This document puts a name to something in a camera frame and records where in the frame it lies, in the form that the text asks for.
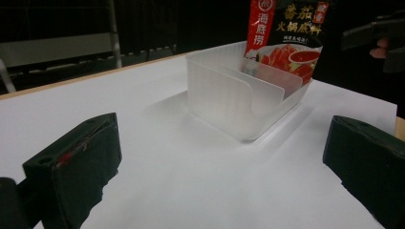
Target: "dark background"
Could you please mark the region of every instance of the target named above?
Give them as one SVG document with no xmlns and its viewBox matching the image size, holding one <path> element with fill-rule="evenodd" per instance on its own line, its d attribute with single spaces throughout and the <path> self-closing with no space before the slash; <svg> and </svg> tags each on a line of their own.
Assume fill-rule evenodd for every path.
<svg viewBox="0 0 405 229">
<path fill-rule="evenodd" d="M 249 4 L 249 0 L 237 3 L 180 0 L 178 51 L 190 52 L 246 40 Z M 375 44 L 340 50 L 343 31 L 400 9 L 405 9 L 403 0 L 339 0 L 334 14 L 328 15 L 330 29 L 313 78 L 397 104 L 397 115 L 405 117 L 405 73 L 383 73 L 384 61 L 369 55 Z"/>
</svg>

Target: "white storage box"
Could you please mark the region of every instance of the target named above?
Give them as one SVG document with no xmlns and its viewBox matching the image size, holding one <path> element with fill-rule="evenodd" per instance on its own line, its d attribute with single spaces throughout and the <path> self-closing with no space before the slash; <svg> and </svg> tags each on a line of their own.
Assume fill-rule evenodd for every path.
<svg viewBox="0 0 405 229">
<path fill-rule="evenodd" d="M 245 42 L 186 56 L 188 107 L 240 140 L 254 140 L 307 91 L 301 77 L 243 58 Z M 268 81 L 252 77 L 267 74 Z"/>
</svg>

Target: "brand logo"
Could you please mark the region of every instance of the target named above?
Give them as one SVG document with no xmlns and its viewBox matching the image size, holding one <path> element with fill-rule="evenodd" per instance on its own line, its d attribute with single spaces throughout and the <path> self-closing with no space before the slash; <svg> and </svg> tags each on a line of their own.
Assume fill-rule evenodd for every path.
<svg viewBox="0 0 405 229">
<path fill-rule="evenodd" d="M 273 6 L 273 0 L 259 0 L 259 9 L 261 11 L 270 10 Z"/>
</svg>

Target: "white table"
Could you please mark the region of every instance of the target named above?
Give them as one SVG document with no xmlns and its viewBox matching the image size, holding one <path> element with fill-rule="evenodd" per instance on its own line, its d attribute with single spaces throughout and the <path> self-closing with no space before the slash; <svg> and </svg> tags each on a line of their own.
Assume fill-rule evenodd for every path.
<svg viewBox="0 0 405 229">
<path fill-rule="evenodd" d="M 31 156 L 115 112 L 123 160 L 82 228 L 382 228 L 322 155 L 333 115 L 393 134 L 395 104 L 313 81 L 247 144 L 188 112 L 186 80 L 178 56 L 3 96 L 0 176 L 20 182 Z"/>
</svg>

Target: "food package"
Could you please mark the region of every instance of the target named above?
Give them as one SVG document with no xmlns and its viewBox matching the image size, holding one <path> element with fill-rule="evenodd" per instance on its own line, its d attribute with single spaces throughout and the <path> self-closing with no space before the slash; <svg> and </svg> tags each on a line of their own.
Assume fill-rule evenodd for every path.
<svg viewBox="0 0 405 229">
<path fill-rule="evenodd" d="M 337 0 L 251 0 L 245 58 L 310 81 Z M 254 76 L 272 75 L 256 67 Z"/>
</svg>

